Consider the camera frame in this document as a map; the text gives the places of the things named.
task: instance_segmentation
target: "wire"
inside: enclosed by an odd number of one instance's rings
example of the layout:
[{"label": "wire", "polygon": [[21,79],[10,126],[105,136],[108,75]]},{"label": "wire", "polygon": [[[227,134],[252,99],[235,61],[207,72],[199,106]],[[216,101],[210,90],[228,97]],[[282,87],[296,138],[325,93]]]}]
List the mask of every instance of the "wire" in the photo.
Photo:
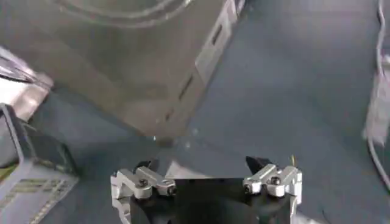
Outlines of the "wire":
[{"label": "wire", "polygon": [[386,19],[383,13],[383,0],[378,0],[378,15],[379,15],[379,22],[380,22],[380,30],[378,34],[378,43],[377,43],[377,69],[380,75],[386,77],[386,73],[382,65],[382,52],[381,52],[382,45],[386,37]]},{"label": "wire", "polygon": [[378,158],[377,152],[375,151],[374,143],[371,139],[368,140],[368,148],[370,150],[371,158],[377,167],[378,173],[382,177],[383,182],[385,183],[388,191],[390,192],[390,179],[384,170],[383,166],[381,165],[381,162]]},{"label": "wire", "polygon": [[[385,78],[385,82],[389,81],[389,77],[386,76],[385,70],[383,69],[383,62],[382,62],[382,45],[386,37],[386,20],[385,16],[383,14],[383,0],[378,0],[378,15],[379,15],[379,21],[380,21],[380,30],[378,34],[378,43],[377,43],[377,69],[378,69],[378,75]],[[378,170],[379,175],[381,176],[384,184],[386,185],[387,190],[390,192],[390,180],[389,177],[384,170],[377,152],[375,150],[374,142],[371,138],[367,139],[368,141],[368,148],[370,151],[371,158]]]},{"label": "wire", "polygon": [[0,79],[5,79],[5,80],[11,81],[11,82],[33,84],[33,82],[31,80],[28,80],[28,79],[18,79],[18,78],[9,77],[9,76],[2,75],[2,74],[0,74]]}]

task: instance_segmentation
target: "blue floor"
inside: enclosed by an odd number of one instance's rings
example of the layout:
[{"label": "blue floor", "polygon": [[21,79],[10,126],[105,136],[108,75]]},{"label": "blue floor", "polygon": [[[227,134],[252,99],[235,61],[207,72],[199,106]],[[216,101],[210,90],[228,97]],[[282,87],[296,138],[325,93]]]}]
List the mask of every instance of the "blue floor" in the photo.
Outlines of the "blue floor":
[{"label": "blue floor", "polygon": [[390,222],[389,195],[361,139],[378,28],[375,1],[249,1],[174,149],[56,89],[32,123],[69,144],[83,178],[43,223],[119,223],[110,174],[155,155],[216,177],[248,175],[246,155],[281,166],[294,155],[301,213],[331,224]]}]

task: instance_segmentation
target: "screw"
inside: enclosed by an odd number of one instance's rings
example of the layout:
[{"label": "screw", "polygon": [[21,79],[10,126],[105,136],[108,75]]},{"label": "screw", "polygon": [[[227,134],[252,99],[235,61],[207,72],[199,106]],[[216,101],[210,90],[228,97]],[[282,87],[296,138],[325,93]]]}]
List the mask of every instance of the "screw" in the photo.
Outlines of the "screw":
[{"label": "screw", "polygon": [[141,179],[137,186],[138,187],[146,187],[147,186],[147,180]]},{"label": "screw", "polygon": [[245,188],[245,190],[244,190],[245,194],[251,194],[252,193],[252,188],[251,188],[250,185],[245,185],[244,188]]},{"label": "screw", "polygon": [[271,184],[279,185],[280,184],[280,178],[279,177],[271,177]]},{"label": "screw", "polygon": [[175,196],[177,189],[175,186],[170,186],[167,191],[168,191],[168,195]]}]

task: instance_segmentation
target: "stainless steel container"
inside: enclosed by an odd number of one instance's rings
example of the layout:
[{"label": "stainless steel container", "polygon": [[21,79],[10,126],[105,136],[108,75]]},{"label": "stainless steel container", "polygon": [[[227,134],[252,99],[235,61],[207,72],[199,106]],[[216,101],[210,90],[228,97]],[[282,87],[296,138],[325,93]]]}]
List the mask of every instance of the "stainless steel container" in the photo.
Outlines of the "stainless steel container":
[{"label": "stainless steel container", "polygon": [[183,133],[237,20],[234,0],[5,1],[3,45],[159,137]]}]

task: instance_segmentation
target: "metal clamp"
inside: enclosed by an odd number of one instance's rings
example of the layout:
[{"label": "metal clamp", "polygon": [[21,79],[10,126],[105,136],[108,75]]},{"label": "metal clamp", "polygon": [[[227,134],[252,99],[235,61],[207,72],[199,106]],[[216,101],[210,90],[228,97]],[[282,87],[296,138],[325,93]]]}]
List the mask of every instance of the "metal clamp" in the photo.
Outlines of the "metal clamp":
[{"label": "metal clamp", "polygon": [[302,172],[293,166],[283,170],[268,164],[255,175],[245,178],[243,186],[248,194],[259,194],[262,186],[275,197],[283,197],[286,193],[297,197],[297,204],[302,202]]},{"label": "metal clamp", "polygon": [[111,176],[112,205],[118,209],[123,223],[131,224],[130,198],[148,199],[152,196],[153,187],[160,195],[176,193],[175,181],[165,179],[147,167],[137,168],[135,174],[121,169]]}]

